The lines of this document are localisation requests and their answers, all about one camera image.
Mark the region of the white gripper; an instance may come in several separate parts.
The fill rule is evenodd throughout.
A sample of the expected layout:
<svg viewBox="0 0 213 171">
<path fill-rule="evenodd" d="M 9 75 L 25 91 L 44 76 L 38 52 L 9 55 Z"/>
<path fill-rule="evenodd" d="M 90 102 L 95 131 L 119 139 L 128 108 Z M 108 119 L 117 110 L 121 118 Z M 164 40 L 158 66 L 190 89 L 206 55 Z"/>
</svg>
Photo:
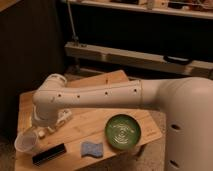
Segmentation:
<svg viewBox="0 0 213 171">
<path fill-rule="evenodd" d="M 54 133 L 62 126 L 64 126 L 72 118 L 72 111 L 70 109 L 63 109 L 59 111 L 58 120 L 54 126 L 48 127 L 47 130 L 49 133 Z M 45 137 L 45 131 L 40 130 L 38 132 L 39 138 Z"/>
</svg>

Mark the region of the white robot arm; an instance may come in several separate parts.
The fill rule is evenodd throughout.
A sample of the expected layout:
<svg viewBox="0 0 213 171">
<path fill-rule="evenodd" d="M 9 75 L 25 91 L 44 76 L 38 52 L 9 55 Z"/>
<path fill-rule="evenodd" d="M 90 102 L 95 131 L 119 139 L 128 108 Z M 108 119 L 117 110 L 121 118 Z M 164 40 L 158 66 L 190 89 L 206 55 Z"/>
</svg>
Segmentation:
<svg viewBox="0 0 213 171">
<path fill-rule="evenodd" d="M 213 80 L 134 80 L 70 88 L 49 75 L 33 95 L 32 122 L 52 126 L 63 108 L 129 108 L 166 114 L 165 171 L 213 171 Z"/>
</svg>

